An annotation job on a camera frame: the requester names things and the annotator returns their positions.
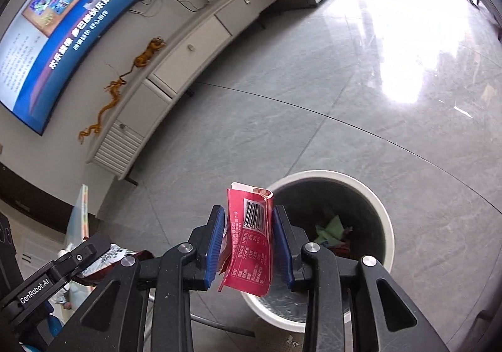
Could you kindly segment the wall mounted television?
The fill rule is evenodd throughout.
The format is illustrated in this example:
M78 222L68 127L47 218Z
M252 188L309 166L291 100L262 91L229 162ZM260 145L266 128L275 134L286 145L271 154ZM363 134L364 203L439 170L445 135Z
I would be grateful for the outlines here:
M81 60L138 0L27 0L1 38L1 103L42 135Z

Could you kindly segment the landscape print table mat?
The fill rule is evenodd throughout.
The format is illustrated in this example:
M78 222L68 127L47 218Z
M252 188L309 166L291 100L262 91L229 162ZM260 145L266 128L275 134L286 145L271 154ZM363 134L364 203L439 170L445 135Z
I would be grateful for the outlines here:
M65 249L71 251L89 238L88 186L82 184L67 225Z

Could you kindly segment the dark red chip bag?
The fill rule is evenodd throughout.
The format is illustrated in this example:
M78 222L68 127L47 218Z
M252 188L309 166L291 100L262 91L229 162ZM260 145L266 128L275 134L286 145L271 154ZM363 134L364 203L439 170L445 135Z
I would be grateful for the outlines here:
M98 286L115 265L119 264L125 257L133 257L139 261L144 261L153 259L154 254L148 250L128 250L112 243L108 252L94 261L79 275L76 275L73 280L84 286Z

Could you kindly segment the golden dragon figurine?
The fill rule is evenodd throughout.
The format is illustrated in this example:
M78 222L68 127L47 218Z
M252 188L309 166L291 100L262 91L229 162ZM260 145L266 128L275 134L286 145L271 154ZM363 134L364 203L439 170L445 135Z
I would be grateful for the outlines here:
M121 88L127 84L127 81L124 79L124 77L127 76L128 74L131 74L131 71L126 72L123 75L120 75L117 79L112 80L107 86L105 86L104 90L105 92L110 94L111 100L107 105L103 106L99 110L95 123L91 124L86 129L83 129L82 131L79 132L77 140L80 145L82 145L85 139L90 135L98 135L100 133L105 113L111 110L111 108L117 106L118 102L121 100L121 95L122 95Z

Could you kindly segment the white TV cabinet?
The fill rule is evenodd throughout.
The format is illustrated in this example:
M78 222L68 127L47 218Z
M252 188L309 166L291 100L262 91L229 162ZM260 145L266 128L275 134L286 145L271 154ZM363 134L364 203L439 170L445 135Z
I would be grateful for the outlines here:
M94 163L125 179L135 160L196 78L276 0L216 0L167 40L107 112L88 149Z

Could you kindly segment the red barcode packet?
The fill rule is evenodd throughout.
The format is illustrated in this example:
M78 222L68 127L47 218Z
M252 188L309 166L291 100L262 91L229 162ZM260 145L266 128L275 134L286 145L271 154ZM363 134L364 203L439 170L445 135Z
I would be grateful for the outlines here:
M272 210L270 190L231 183L219 261L221 287L256 297L267 295L273 265Z

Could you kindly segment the white round trash bin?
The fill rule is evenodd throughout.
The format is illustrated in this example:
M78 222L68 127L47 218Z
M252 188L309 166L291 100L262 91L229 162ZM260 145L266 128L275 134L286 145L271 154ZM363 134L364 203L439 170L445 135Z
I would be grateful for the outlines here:
M395 236L380 199L361 181L330 170L293 173L269 185L274 203L282 205L293 226L311 242L338 257L359 260L371 255L391 270ZM274 266L266 296L242 294L258 317L285 331L302 333L306 326L307 294L291 292Z

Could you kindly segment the green paper package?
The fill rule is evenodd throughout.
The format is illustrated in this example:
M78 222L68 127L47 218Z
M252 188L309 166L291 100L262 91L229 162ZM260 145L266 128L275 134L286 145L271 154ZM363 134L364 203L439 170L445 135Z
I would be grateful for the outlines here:
M325 247L339 247L343 244L344 227L340 221L339 216L335 216L330 220L326 227L316 226L318 237L315 243Z

